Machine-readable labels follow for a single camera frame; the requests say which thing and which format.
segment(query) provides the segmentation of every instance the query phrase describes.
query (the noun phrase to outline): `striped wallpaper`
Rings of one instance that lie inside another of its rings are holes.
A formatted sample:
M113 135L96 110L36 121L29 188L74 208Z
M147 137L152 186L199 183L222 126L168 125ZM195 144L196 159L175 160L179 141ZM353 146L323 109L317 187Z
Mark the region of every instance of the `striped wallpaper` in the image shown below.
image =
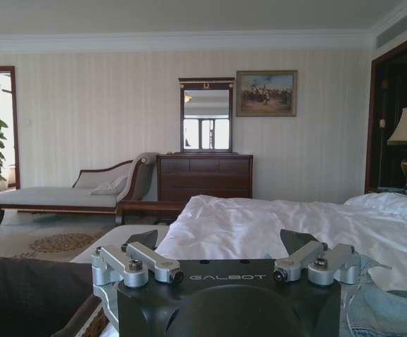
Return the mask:
M298 70L297 117L235 118L233 150L254 155L256 198L343 202L363 191L370 53L2 53L15 65L22 186L179 150L178 77Z

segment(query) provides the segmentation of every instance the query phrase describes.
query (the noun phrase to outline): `denim fabric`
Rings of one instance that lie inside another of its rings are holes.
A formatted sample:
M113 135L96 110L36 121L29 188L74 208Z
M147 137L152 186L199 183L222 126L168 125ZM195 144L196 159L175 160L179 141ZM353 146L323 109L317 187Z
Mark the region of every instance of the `denim fabric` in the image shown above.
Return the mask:
M340 336L407 336L407 291L386 292L380 289L368 273L372 267L385 266L361 256L358 283L342 285Z

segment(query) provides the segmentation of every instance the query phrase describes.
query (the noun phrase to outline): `screw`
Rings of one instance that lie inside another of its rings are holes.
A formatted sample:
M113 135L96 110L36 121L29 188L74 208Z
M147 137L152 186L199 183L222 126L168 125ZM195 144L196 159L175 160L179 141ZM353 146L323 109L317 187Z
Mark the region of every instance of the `screw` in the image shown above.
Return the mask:
M284 283L288 280L288 273L283 268L278 268L272 274L273 278L280 283Z
M172 270L170 272L169 281L170 283L179 283L183 281L184 273L181 270Z
M142 269L142 261L140 260L131 260L130 263L128 264L128 267L130 270L138 271Z
M314 265L316 265L319 269L326 270L328 268L328 261L326 258L317 258L314 260Z

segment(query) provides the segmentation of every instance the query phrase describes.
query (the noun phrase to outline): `carpet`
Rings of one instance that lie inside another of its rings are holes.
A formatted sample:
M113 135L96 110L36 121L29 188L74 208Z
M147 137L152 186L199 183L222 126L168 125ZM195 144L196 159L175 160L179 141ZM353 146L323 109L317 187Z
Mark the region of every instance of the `carpet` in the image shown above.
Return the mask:
M132 220L138 224L151 219ZM115 227L114 216L7 211L0 226L0 256L70 261Z

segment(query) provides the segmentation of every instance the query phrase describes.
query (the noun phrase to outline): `doorway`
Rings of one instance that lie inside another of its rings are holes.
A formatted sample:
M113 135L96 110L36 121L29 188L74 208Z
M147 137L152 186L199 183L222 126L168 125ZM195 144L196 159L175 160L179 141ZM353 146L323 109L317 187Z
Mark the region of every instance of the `doorway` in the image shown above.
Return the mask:
M377 187L403 187L400 168L407 146L387 140L407 107L407 41L372 62L366 166L366 192Z
M7 125L1 128L5 139L0 147L1 160L0 191L20 188L17 109L15 95L15 68L0 66L0 120Z

